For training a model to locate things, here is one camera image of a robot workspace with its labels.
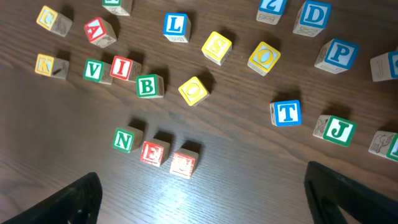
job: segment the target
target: tabletop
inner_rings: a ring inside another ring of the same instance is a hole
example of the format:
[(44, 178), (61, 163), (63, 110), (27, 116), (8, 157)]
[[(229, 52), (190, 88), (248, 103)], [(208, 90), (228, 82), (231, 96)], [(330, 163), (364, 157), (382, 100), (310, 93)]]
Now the tabletop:
[[(398, 2), (324, 0), (328, 25), (311, 38), (292, 33), (304, 0), (288, 0), (275, 26), (256, 21), (260, 0), (134, 0), (131, 16), (114, 16), (99, 0), (0, 2), (0, 222), (89, 172), (103, 185), (98, 223), (312, 223), (303, 180), (317, 161), (398, 199), (398, 163), (368, 153), (377, 130), (398, 132), (396, 81), (373, 82), (369, 60), (398, 46)], [(43, 5), (73, 20), (63, 38), (36, 24)], [(185, 12), (188, 44), (162, 35), (167, 12)], [(115, 44), (90, 44), (83, 26), (100, 16)], [(233, 43), (226, 62), (201, 47), (217, 31)], [(333, 38), (359, 46), (352, 68), (334, 75), (313, 66)], [(281, 52), (271, 72), (247, 66), (264, 41)], [(37, 54), (70, 61), (65, 81), (34, 73)], [(120, 55), (165, 80), (165, 96), (140, 99), (133, 83), (82, 79), (86, 59)], [(198, 76), (211, 93), (188, 106), (178, 87)], [(302, 125), (271, 124), (269, 103), (300, 100)], [(321, 114), (357, 124), (349, 147), (313, 137)], [(200, 152), (190, 180), (111, 147), (117, 127), (131, 125)]]

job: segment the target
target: wooden table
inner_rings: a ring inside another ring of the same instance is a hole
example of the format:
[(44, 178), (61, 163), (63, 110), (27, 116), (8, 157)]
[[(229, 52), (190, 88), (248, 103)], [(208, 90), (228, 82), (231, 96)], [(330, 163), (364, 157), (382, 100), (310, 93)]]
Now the wooden table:
[[(397, 82), (374, 83), (369, 60), (398, 45), (398, 2), (333, 2), (317, 37), (293, 35), (303, 0), (288, 0), (276, 25), (256, 21), (260, 0), (135, 0), (131, 17), (116, 17), (99, 0), (0, 2), (0, 222), (21, 213), (88, 172), (103, 185), (98, 223), (312, 223), (303, 187), (308, 161), (318, 161), (398, 199), (398, 163), (368, 153), (374, 133), (398, 131)], [(73, 19), (66, 38), (35, 23), (44, 4)], [(166, 12), (186, 12), (189, 44), (162, 35)], [(83, 24), (110, 22), (118, 41), (90, 44)], [(233, 42), (223, 66), (203, 56), (212, 31)], [(339, 75), (313, 66), (332, 38), (358, 44), (351, 70)], [(262, 77), (247, 66), (260, 41), (282, 56)], [(67, 80), (34, 73), (37, 54), (70, 61)], [(82, 79), (86, 59), (111, 63), (115, 55), (144, 64), (167, 84), (164, 99), (144, 100), (133, 84)], [(199, 76), (211, 96), (189, 107), (177, 88)], [(269, 103), (302, 102), (303, 125), (271, 125)], [(350, 147), (312, 136), (320, 114), (358, 124)], [(111, 148), (114, 130), (131, 124), (200, 150), (192, 179), (156, 168), (139, 151)]]

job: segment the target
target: toy block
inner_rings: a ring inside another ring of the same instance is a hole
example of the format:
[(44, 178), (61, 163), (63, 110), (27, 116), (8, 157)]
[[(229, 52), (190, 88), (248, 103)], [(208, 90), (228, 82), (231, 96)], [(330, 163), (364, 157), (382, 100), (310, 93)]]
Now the toy block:
[(160, 167), (170, 152), (170, 143), (158, 139), (145, 141), (142, 146), (140, 161)]
[(333, 39), (322, 47), (314, 66), (333, 74), (347, 71), (353, 65), (358, 49), (355, 44)]
[(265, 42), (260, 42), (249, 57), (248, 67), (265, 76), (280, 58), (280, 52)]
[(398, 51), (372, 58), (371, 71), (374, 82), (398, 78)]
[(206, 87), (198, 79), (198, 77), (192, 77), (185, 82), (180, 88), (178, 88), (184, 100), (190, 106), (196, 106), (202, 100), (210, 96)]
[(257, 21), (276, 25), (285, 10), (287, 0), (261, 0)]
[(221, 34), (212, 32), (201, 51), (212, 62), (222, 65), (232, 51), (232, 42)]
[(136, 82), (136, 77), (141, 73), (142, 65), (128, 58), (115, 56), (111, 67), (111, 76), (121, 80)]
[(161, 98), (164, 96), (163, 77), (156, 74), (140, 75), (136, 81), (139, 98)]
[(45, 29), (66, 37), (73, 22), (61, 13), (55, 12), (48, 6), (43, 6), (36, 23)]
[(271, 103), (272, 124), (277, 127), (301, 125), (301, 107), (299, 100)]
[(328, 24), (331, 4), (306, 1), (297, 14), (293, 33), (315, 37)]
[(191, 36), (191, 21), (185, 13), (166, 13), (163, 35), (171, 42), (188, 43)]
[(376, 131), (369, 152), (398, 162), (398, 134), (388, 131)]
[(177, 150), (172, 159), (170, 173), (179, 177), (190, 179), (198, 162), (199, 154), (186, 149)]
[(332, 115), (318, 118), (313, 135), (326, 141), (348, 147), (356, 129), (356, 124)]
[(98, 47), (105, 48), (117, 41), (111, 24), (100, 17), (86, 23), (84, 28), (88, 41)]
[(132, 127), (116, 128), (112, 147), (125, 153), (139, 148), (144, 132)]
[(117, 16), (130, 16), (132, 0), (102, 0), (102, 6)]
[(48, 55), (38, 54), (35, 73), (52, 78), (66, 79), (68, 75), (69, 62)]
[(92, 82), (112, 84), (113, 77), (109, 74), (111, 65), (99, 60), (87, 59), (83, 78)]

